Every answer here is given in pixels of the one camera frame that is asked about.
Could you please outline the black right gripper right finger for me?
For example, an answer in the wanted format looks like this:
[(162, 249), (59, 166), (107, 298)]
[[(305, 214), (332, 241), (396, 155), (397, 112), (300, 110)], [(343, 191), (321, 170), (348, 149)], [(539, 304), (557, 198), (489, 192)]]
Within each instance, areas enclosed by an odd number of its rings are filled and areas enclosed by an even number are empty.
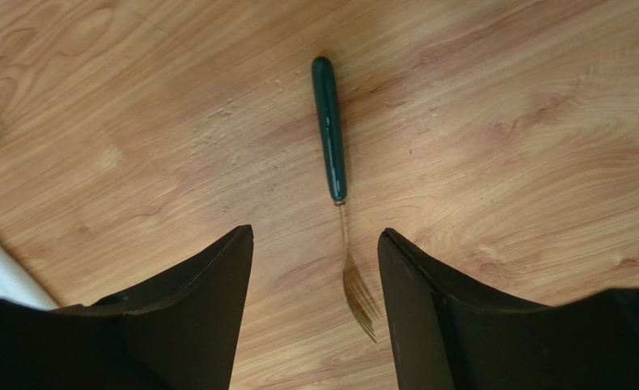
[(542, 305), (429, 256), (392, 228), (379, 272), (401, 389), (555, 389)]

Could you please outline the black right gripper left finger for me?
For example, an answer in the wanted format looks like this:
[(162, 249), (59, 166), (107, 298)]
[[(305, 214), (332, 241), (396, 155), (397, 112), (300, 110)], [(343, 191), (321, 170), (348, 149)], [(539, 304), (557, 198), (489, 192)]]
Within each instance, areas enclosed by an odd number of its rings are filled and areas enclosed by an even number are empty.
[(233, 228), (155, 276), (92, 305), (62, 309), (80, 323), (78, 356), (57, 389), (226, 389), (253, 260), (253, 230)]

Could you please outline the green handled gold fork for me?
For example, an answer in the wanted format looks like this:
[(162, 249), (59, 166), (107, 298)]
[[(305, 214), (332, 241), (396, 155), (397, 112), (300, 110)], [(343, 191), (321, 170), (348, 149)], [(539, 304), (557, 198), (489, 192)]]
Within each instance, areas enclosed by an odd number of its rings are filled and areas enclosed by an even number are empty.
[(356, 323), (373, 342), (376, 306), (364, 278), (352, 258), (347, 221), (348, 177), (343, 149), (342, 121), (335, 70), (325, 56), (311, 64), (313, 96), (322, 140), (323, 158), (330, 198), (338, 210), (341, 234), (341, 274), (345, 300)]

